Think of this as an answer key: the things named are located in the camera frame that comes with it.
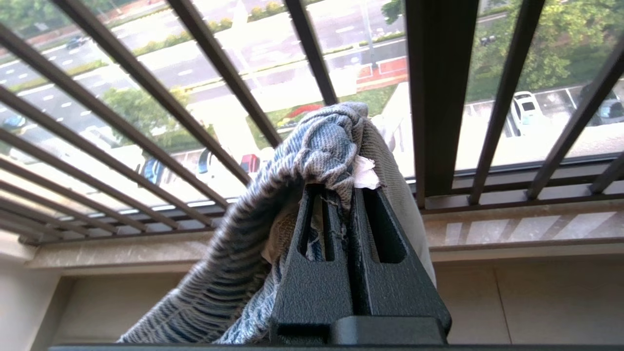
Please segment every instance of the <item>fabric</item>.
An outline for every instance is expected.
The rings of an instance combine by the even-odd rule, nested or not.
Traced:
[[[416,203],[367,114],[365,104],[345,102],[304,117],[245,194],[228,208],[205,258],[119,342],[261,340],[280,285],[303,186],[324,184],[338,194],[341,209],[348,211],[358,154],[375,162],[383,191],[435,283]],[[314,220],[311,228],[308,258],[320,259],[322,229]]]

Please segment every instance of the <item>wall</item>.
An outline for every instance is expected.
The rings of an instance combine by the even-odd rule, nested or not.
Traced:
[[[0,340],[2,349],[29,351],[48,308],[59,274],[27,270],[0,257]]]
[[[624,256],[436,264],[452,344],[624,344]],[[182,274],[76,277],[55,343],[113,342]]]

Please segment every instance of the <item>white tag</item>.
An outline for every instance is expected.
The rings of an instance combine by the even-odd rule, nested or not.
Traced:
[[[356,155],[353,165],[353,186],[360,189],[377,189],[379,187],[379,177],[373,170],[374,168],[375,161]]]

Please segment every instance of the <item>red car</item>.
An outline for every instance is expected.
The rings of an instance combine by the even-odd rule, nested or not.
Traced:
[[[244,155],[243,159],[240,161],[240,166],[247,173],[258,172],[258,169],[260,168],[260,159],[254,154]]]

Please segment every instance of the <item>white car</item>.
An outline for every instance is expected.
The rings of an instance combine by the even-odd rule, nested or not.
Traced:
[[[519,91],[514,94],[507,121],[505,135],[519,137],[536,134],[544,129],[545,117],[535,95],[528,91]]]

